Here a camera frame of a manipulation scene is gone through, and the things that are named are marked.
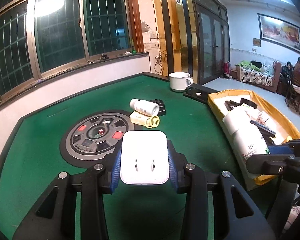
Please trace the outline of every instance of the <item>couch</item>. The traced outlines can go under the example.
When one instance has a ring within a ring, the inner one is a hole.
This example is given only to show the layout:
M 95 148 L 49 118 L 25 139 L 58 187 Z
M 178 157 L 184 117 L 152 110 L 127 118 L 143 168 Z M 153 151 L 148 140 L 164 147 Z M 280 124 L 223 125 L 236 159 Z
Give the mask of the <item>couch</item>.
M 240 66 L 236 66 L 236 67 L 237 67 L 236 71 L 232 69 L 231 72 L 230 72 L 230 75 L 232 76 L 233 79 L 241 81 L 240 80 L 240 70 L 241 70 Z M 274 62 L 274 71 L 275 71 L 275 73 L 274 73 L 274 77 L 273 77 L 271 86 L 264 86 L 264 85 L 261 85 L 261 84 L 254 84 L 254 83 L 251 83 L 251 82 L 245 82 L 245 83 L 249 83 L 251 85 L 261 87 L 261 88 L 264 88 L 266 90 L 269 90 L 271 92 L 276 93 L 278 83 L 279 83 L 279 78 L 280 78 L 280 72 L 281 72 L 281 63 L 280 62 L 277 62 L 277 61 Z

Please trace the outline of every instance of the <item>mug handle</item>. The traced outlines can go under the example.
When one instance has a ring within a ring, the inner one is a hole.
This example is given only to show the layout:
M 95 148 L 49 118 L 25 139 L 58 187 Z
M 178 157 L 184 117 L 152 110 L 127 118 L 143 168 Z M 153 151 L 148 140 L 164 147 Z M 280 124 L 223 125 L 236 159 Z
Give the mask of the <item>mug handle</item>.
M 187 84 L 186 88 L 190 87 L 194 83 L 192 78 L 186 78 L 186 83 L 188 83 L 188 81 L 190 82 L 190 84 L 189 85 Z

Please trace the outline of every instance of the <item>green table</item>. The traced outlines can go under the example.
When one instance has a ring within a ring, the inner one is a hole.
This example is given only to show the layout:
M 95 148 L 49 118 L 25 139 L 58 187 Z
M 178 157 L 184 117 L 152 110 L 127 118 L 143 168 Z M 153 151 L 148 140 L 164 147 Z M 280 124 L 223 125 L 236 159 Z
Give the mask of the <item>green table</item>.
M 228 170 L 243 185 L 231 147 L 209 106 L 170 91 L 167 81 L 140 74 L 75 95 L 19 122 L 11 145 L 2 153 L 0 166 L 0 230 L 8 239 L 59 172 L 76 174 L 85 170 L 68 164 L 60 155 L 59 143 L 69 127 L 97 111 L 131 112 L 132 98 L 163 100 L 167 114 L 161 116 L 156 130 L 163 131 L 189 162 L 213 173 Z M 274 183 L 249 192 L 263 213 L 273 200 Z M 120 181 L 114 194 L 104 195 L 110 239 L 179 239 L 185 199 L 185 194 L 174 192 L 169 181 L 149 187 Z M 212 206 L 209 211 L 209 238 L 213 239 Z M 75 234 L 80 239 L 79 193 Z

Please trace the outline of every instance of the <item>white mug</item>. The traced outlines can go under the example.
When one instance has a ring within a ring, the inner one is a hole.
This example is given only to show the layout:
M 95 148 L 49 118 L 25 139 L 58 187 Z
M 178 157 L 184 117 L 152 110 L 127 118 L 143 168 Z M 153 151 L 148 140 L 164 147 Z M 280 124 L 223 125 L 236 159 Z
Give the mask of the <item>white mug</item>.
M 185 92 L 194 81 L 186 72 L 174 72 L 169 74 L 170 88 L 175 92 Z

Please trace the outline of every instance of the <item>metal screw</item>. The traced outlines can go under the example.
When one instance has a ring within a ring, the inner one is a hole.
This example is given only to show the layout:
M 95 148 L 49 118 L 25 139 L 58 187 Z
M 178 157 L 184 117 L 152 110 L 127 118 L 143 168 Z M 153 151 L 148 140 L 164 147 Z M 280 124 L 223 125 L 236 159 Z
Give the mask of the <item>metal screw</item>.
M 224 176 L 225 178 L 229 178 L 231 176 L 231 173 L 229 171 L 223 171 L 221 172 L 221 175 Z
M 64 178 L 66 178 L 68 176 L 68 173 L 66 173 L 65 171 L 63 171 L 63 172 L 60 172 L 58 176 L 59 176 L 60 179 L 64 179 Z
M 194 170 L 195 165 L 192 164 L 192 163 L 187 163 L 187 164 L 186 164 L 186 168 L 187 168 L 188 170 Z
M 100 171 L 103 169 L 103 165 L 101 163 L 97 163 L 96 165 L 94 165 L 93 168 L 97 171 Z

